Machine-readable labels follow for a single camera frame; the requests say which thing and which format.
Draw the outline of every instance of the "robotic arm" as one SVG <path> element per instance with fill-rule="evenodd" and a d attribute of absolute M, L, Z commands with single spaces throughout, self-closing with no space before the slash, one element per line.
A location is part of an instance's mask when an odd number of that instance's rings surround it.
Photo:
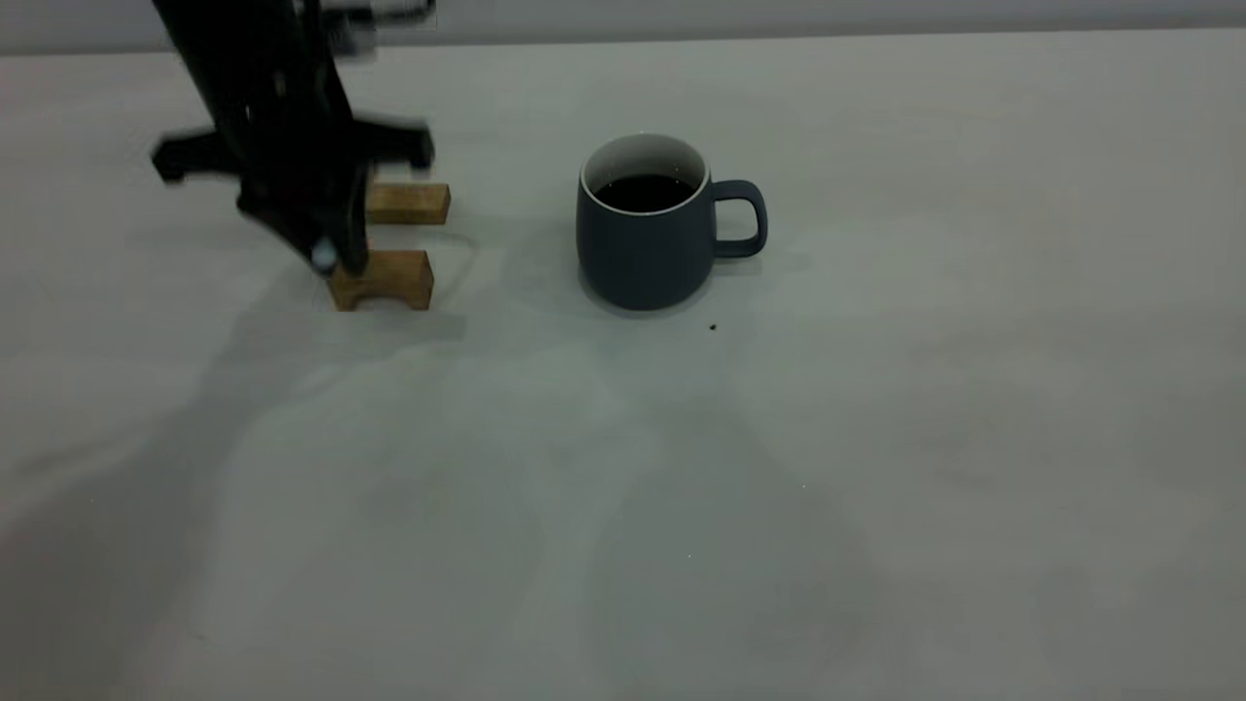
<path fill-rule="evenodd" d="M 166 183 L 234 176 L 238 208 L 268 225 L 319 274 L 368 264 L 364 202 L 376 163 L 432 163 L 429 129 L 356 120 L 328 36 L 420 21 L 431 5 L 375 15 L 320 0 L 155 0 L 216 128 L 166 137 L 152 162 Z"/>

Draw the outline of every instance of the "dark blue mug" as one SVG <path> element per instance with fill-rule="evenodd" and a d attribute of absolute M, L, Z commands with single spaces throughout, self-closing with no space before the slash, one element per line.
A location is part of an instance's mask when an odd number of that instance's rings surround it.
<path fill-rule="evenodd" d="M 758 232 L 719 240 L 714 203 L 748 199 Z M 715 258 L 756 255 L 766 244 L 766 203 L 751 182 L 713 182 L 688 143 L 657 133 L 616 138 L 579 172 L 576 247 L 584 278 L 607 301 L 650 310 L 690 296 Z"/>

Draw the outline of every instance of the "wooden bridge block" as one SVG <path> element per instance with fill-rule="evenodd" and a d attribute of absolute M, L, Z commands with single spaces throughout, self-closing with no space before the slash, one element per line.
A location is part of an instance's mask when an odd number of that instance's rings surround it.
<path fill-rule="evenodd" d="M 424 310 L 432 300 L 432 265 L 424 250 L 371 250 L 358 278 L 339 265 L 329 278 L 329 291 L 339 311 L 353 311 L 369 296 L 394 296 Z"/>

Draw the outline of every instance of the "coffee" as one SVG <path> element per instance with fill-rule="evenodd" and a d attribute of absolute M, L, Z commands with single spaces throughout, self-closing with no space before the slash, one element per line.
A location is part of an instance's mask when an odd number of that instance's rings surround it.
<path fill-rule="evenodd" d="M 660 212 L 687 202 L 695 193 L 687 182 L 648 174 L 616 179 L 593 192 L 606 204 L 624 212 Z"/>

